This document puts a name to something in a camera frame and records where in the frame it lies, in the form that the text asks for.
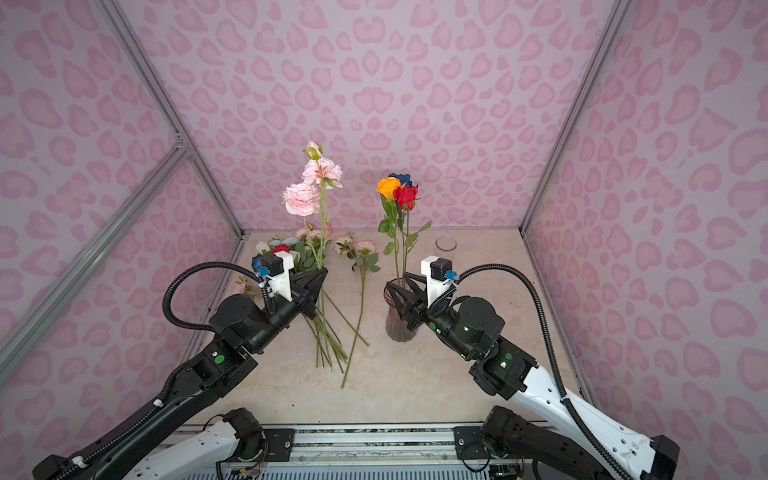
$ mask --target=marble tabletop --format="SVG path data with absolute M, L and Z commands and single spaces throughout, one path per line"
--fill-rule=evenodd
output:
M 435 239 L 445 234 L 457 243 L 454 270 L 462 272 L 481 263 L 506 263 L 538 286 L 517 230 L 427 230 L 409 255 L 410 272 L 418 273 L 420 260 L 434 253 Z M 239 264 L 250 267 L 257 242 L 272 236 L 273 233 L 252 233 Z M 372 240 L 380 250 L 388 241 L 377 232 L 358 232 L 355 240 Z M 324 288 L 354 324 L 360 308 L 360 281 L 351 265 L 351 260 L 336 255 L 329 244 L 329 274 Z M 393 258 L 380 255 L 379 266 L 381 271 L 367 276 L 360 327 L 370 346 L 358 341 L 344 389 L 340 389 L 343 375 L 338 368 L 332 371 L 315 367 L 315 339 L 302 317 L 298 317 L 263 355 L 255 356 L 259 366 L 235 390 L 189 423 L 203 423 L 216 413 L 239 407 L 248 408 L 262 423 L 271 424 L 477 422 L 485 418 L 492 406 L 506 405 L 508 402 L 503 398 L 483 393 L 468 374 L 472 364 L 444 346 L 429 328 L 422 326 L 415 338 L 406 343 L 387 336 L 384 324 L 388 306 L 382 292 L 385 283 L 395 277 Z M 233 292 L 236 278 L 234 275 L 230 279 L 225 296 Z M 534 304 L 522 282 L 508 273 L 488 271 L 462 283 L 459 294 L 482 296 L 491 302 L 506 321 L 504 337 L 549 368 Z M 571 365 L 546 305 L 545 311 L 564 384 L 577 392 Z M 352 330 L 328 303 L 326 315 L 349 353 Z M 527 419 L 540 419 L 521 407 L 508 408 Z

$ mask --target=artificial flower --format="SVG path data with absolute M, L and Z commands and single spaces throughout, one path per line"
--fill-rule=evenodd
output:
M 385 198 L 392 198 L 392 192 L 396 188 L 400 188 L 400 180 L 392 177 L 387 177 L 379 180 L 379 188 L 376 189 Z
M 345 251 L 352 248 L 352 237 L 349 235 L 342 235 L 341 237 L 336 239 L 336 246 L 334 247 L 336 249 L 336 253 L 341 255 Z
M 418 187 L 400 187 L 392 192 L 392 198 L 400 204 L 400 208 L 406 208 L 406 205 L 408 205 L 409 210 L 413 210 L 414 200 L 416 200 L 418 193 Z
M 373 255 L 376 253 L 376 245 L 371 240 L 361 240 L 355 245 L 355 250 L 361 255 Z
M 320 190 L 317 185 L 291 184 L 283 192 L 283 201 L 289 214 L 306 217 L 320 208 Z
M 256 253 L 263 253 L 263 252 L 269 252 L 272 250 L 272 247 L 270 247 L 266 242 L 261 241 L 256 244 Z
M 320 185 L 325 181 L 328 188 L 334 188 L 341 187 L 341 174 L 342 171 L 339 165 L 323 157 L 317 161 L 310 160 L 306 162 L 302 178 L 304 183 L 308 185 Z
M 319 160 L 323 156 L 323 146 L 310 141 L 306 144 L 304 153 L 310 160 Z
M 411 183 L 411 174 L 389 174 L 389 178 L 396 178 L 400 180 L 400 186 L 413 187 Z

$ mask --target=blue rose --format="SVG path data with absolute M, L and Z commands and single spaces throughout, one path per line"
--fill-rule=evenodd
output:
M 404 174 L 404 175 L 398 175 L 398 174 L 390 174 L 390 178 L 396 178 L 400 180 L 400 186 L 401 187 L 413 187 L 413 184 L 411 183 L 411 175 L 410 174 Z

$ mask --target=pink wall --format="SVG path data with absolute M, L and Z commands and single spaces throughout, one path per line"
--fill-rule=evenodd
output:
M 644 0 L 532 245 L 602 409 L 768 475 L 768 4 Z
M 2 344 L 172 139 L 87 0 L 6 2 L 0 44 Z
M 343 227 L 397 170 L 421 218 L 518 225 L 613 0 L 121 4 L 240 222 L 274 229 L 308 138 L 344 167 Z
M 163 317 L 165 289 L 189 266 L 227 258 L 233 242 L 182 165 L 0 392 L 0 477 L 31 478 L 44 457 L 94 441 L 160 390 L 191 335 Z M 217 274 L 177 291 L 180 318 L 200 319 Z

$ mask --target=pink carnation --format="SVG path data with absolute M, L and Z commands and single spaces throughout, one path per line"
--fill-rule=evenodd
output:
M 320 207 L 320 190 L 316 185 L 291 184 L 283 192 L 283 202 L 289 214 L 306 217 Z
M 304 178 L 304 183 L 308 185 L 320 185 L 323 180 L 331 180 L 326 182 L 326 185 L 328 185 L 328 188 L 333 188 L 341 187 L 341 174 L 342 171 L 339 165 L 323 157 L 317 161 L 310 160 L 306 162 L 302 177 Z

